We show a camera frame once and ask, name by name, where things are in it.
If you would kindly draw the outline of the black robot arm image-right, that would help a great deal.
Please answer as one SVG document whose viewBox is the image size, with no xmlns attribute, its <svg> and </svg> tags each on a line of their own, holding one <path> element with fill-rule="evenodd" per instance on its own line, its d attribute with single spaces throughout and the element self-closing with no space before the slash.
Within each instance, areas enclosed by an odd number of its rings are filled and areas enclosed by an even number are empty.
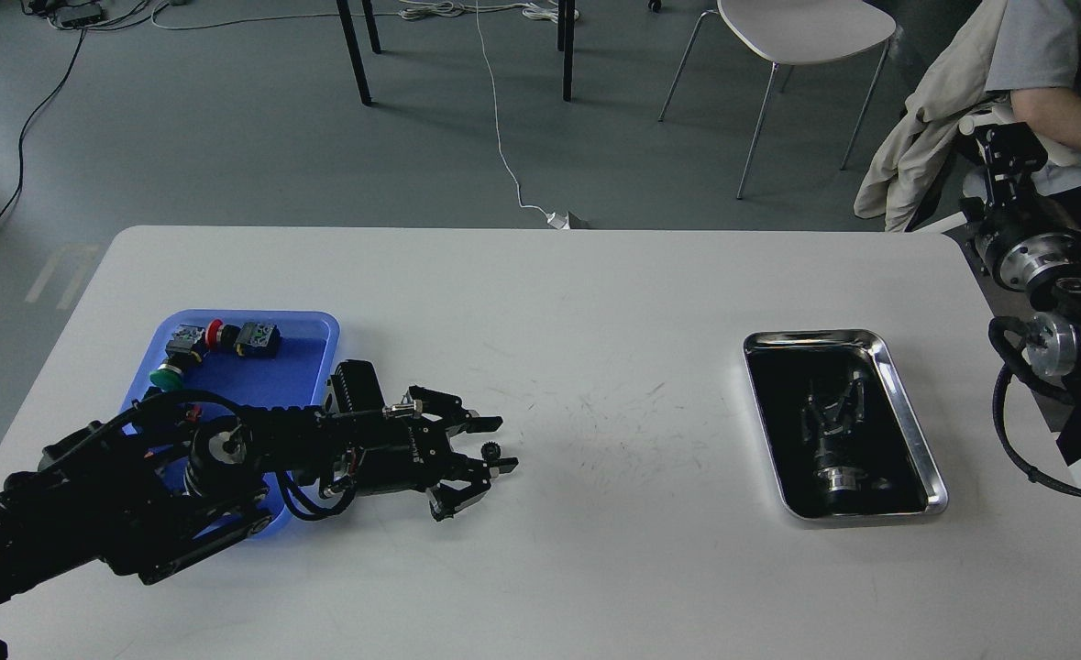
<svg viewBox="0 0 1081 660">
<path fill-rule="evenodd" d="M 971 244 L 1002 289 L 1020 292 L 1033 316 L 995 316 L 987 335 L 1002 360 L 992 400 L 998 442 L 1031 483 L 1081 498 L 1081 488 L 1031 464 L 1009 441 L 1005 402 L 1011 381 L 1071 406 L 1057 437 L 1067 463 L 1081 458 L 1081 238 L 1047 213 L 1035 191 L 1035 171 L 1047 151 L 1025 124 L 969 122 L 984 162 L 986 193 L 964 199 Z"/>
</svg>

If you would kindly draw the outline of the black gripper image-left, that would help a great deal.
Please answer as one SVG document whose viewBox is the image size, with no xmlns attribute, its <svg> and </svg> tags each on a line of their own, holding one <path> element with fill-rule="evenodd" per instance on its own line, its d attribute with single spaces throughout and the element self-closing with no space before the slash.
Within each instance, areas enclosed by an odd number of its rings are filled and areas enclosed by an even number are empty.
<svg viewBox="0 0 1081 660">
<path fill-rule="evenodd" d="M 401 401 L 378 410 L 324 410 L 319 425 L 338 447 L 319 473 L 323 515 L 341 513 L 359 497 L 421 491 L 432 518 L 444 521 L 480 501 L 491 479 L 519 464 L 515 456 L 482 459 L 452 446 L 456 435 L 495 432 L 503 423 L 501 416 L 465 408 L 457 394 L 410 386 Z"/>
</svg>

